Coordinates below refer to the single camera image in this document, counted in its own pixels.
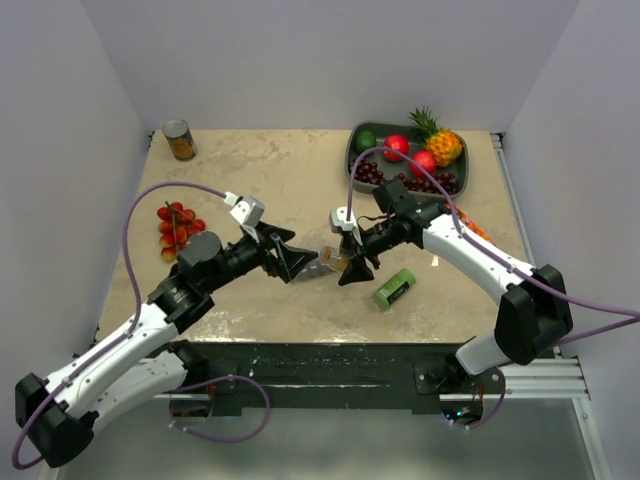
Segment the amber pill bottle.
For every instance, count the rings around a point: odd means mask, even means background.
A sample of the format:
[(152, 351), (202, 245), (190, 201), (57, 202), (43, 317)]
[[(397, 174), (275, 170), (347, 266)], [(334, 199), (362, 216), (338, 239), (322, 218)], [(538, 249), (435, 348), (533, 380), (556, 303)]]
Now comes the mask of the amber pill bottle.
[(331, 271), (344, 272), (350, 263), (350, 257), (344, 249), (324, 246), (318, 253), (318, 261)]

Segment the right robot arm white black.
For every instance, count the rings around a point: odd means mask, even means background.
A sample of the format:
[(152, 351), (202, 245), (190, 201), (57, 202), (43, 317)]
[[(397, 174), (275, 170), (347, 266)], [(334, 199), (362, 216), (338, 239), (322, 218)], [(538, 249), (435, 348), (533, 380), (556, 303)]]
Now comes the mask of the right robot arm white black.
[(442, 368), (448, 386), (469, 392), (481, 373), (509, 362), (527, 365), (573, 328), (561, 273), (536, 268), (501, 251), (463, 226), (444, 203), (420, 203), (394, 179), (373, 192), (383, 219), (369, 229), (358, 225), (348, 207), (329, 216), (349, 262), (340, 285), (371, 281), (379, 255), (402, 243), (435, 254), (480, 286), (498, 306), (493, 331), (450, 355)]

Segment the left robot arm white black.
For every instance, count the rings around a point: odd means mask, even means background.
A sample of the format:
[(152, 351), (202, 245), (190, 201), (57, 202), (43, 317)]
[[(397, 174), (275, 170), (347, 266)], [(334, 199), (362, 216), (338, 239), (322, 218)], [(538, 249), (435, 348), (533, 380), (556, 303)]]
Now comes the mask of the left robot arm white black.
[(92, 441), (98, 398), (139, 360), (199, 321), (212, 293), (256, 268), (288, 283), (316, 259), (312, 250), (288, 246), (294, 232), (261, 222), (254, 234), (223, 244), (213, 232), (192, 236), (176, 264), (132, 317), (105, 340), (41, 378), (29, 373), (14, 390), (18, 440), (30, 441), (40, 460), (57, 468)]

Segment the green cylindrical bottle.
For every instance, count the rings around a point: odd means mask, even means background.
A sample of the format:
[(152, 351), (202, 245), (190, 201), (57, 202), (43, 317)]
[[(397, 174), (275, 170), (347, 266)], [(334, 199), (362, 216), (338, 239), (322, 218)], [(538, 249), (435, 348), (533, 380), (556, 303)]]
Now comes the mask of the green cylindrical bottle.
[(375, 290), (373, 299), (381, 309), (389, 308), (416, 283), (414, 274), (408, 269), (401, 269)]

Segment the dark red grape bunch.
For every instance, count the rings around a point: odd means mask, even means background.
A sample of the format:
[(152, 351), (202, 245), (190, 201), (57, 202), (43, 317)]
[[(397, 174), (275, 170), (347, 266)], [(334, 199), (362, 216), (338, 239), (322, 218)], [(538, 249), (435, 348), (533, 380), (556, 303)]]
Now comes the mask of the dark red grape bunch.
[[(418, 178), (412, 168), (413, 164), (406, 161), (389, 162), (380, 154), (366, 157), (358, 165), (354, 180), (354, 189), (371, 193), (374, 188), (394, 177), (401, 178), (407, 190), (419, 197), (437, 196), (441, 192), (428, 179)], [(451, 196), (455, 197), (464, 189), (467, 181), (467, 161), (457, 159), (446, 167), (437, 167), (432, 174), (436, 181)]]

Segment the red cherry tomato bunch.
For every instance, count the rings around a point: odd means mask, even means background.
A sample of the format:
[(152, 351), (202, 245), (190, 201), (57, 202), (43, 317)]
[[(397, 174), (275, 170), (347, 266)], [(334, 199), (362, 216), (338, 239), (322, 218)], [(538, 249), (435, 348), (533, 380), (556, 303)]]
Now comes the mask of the red cherry tomato bunch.
[(160, 219), (158, 232), (161, 258), (174, 262), (177, 255), (187, 246), (190, 238), (206, 229), (206, 222), (181, 202), (166, 203), (157, 210)]

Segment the orange snack packet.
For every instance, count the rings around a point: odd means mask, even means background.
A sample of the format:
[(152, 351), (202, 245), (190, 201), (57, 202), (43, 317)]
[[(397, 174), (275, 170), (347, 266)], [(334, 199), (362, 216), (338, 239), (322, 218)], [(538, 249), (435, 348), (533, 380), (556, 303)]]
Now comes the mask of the orange snack packet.
[(459, 221), (469, 230), (473, 231), (477, 236), (494, 245), (493, 240), (469, 217), (462, 209), (456, 207)]

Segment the red apple right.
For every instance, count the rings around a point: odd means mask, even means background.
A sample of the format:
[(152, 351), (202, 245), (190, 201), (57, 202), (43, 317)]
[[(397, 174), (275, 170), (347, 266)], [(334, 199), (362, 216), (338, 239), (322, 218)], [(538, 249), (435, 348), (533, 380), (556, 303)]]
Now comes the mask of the red apple right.
[(421, 150), (412, 156), (409, 168), (415, 177), (425, 178), (425, 173), (433, 175), (436, 172), (437, 162), (431, 152)]

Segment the red apple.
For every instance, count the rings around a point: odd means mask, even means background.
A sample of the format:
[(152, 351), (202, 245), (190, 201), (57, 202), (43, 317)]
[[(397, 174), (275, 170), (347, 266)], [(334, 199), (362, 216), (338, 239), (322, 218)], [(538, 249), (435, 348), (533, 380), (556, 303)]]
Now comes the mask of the red apple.
[(410, 145), (406, 137), (400, 134), (389, 135), (384, 143), (384, 158), (391, 163), (399, 163), (404, 159), (410, 150)]
[(425, 173), (433, 175), (436, 172), (437, 162), (431, 152), (421, 150), (412, 156), (409, 168), (415, 177), (425, 178)]

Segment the green lime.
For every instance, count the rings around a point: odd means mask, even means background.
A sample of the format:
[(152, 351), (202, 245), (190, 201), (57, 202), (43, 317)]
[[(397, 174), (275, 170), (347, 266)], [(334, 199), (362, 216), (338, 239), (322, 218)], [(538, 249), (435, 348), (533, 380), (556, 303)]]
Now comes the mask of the green lime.
[(376, 136), (370, 130), (361, 130), (355, 137), (354, 149), (357, 153), (362, 153), (363, 151), (374, 148), (376, 146)]

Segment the red apple left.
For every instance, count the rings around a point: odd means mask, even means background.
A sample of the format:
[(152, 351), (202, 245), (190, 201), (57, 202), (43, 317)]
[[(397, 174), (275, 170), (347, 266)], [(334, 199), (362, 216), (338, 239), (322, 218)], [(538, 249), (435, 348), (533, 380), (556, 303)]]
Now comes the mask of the red apple left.
[(410, 150), (410, 145), (406, 137), (400, 134), (389, 135), (384, 143), (384, 158), (391, 163), (399, 163), (404, 159)]

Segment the small pineapple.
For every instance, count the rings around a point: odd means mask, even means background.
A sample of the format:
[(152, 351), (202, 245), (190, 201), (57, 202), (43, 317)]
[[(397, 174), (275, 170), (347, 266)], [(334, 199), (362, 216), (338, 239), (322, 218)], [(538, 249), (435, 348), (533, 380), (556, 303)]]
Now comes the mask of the small pineapple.
[(412, 129), (423, 142), (425, 150), (431, 152), (439, 167), (452, 164), (463, 152), (463, 143), (450, 129), (439, 124), (431, 108), (423, 106), (409, 114)]

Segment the tin can orange label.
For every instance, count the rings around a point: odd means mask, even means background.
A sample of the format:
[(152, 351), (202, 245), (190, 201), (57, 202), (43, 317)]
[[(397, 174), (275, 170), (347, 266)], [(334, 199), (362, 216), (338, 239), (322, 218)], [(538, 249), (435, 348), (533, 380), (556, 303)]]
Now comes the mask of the tin can orange label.
[(197, 155), (197, 147), (188, 123), (183, 119), (170, 119), (162, 127), (162, 133), (176, 160), (188, 161)]

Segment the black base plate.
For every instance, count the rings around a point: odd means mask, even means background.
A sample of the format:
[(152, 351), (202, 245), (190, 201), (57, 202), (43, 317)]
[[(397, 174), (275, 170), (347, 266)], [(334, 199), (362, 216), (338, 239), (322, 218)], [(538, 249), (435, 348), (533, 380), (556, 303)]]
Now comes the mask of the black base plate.
[(453, 382), (443, 375), (455, 344), (230, 343), (165, 344), (148, 354), (95, 402), (96, 426), (162, 393), (215, 378), (212, 413), (238, 416), (248, 408), (409, 410), (438, 414), (447, 395), (506, 391), (506, 374), (491, 368)]

